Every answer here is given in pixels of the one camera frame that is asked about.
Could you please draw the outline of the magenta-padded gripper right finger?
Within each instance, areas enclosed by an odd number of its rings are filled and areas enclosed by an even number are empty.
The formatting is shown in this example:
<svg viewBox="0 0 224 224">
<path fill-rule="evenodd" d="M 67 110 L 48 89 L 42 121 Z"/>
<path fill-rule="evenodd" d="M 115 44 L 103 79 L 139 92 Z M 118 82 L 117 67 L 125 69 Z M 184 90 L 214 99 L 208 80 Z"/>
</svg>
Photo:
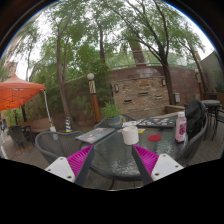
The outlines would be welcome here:
<svg viewBox="0 0 224 224">
<path fill-rule="evenodd" d="M 183 166 L 169 155 L 157 155 L 138 145 L 132 145 L 132 156 L 145 185 L 183 169 Z"/>
</svg>

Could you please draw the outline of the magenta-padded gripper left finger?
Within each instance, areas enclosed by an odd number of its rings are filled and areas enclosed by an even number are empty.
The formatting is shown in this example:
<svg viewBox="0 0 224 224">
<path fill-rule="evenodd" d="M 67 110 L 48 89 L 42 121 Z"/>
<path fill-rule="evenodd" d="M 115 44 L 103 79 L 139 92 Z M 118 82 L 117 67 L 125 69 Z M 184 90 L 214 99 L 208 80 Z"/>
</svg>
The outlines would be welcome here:
<svg viewBox="0 0 224 224">
<path fill-rule="evenodd" d="M 68 158 L 59 157 L 46 168 L 46 171 L 82 186 L 86 180 L 94 153 L 94 146 L 87 146 Z"/>
</svg>

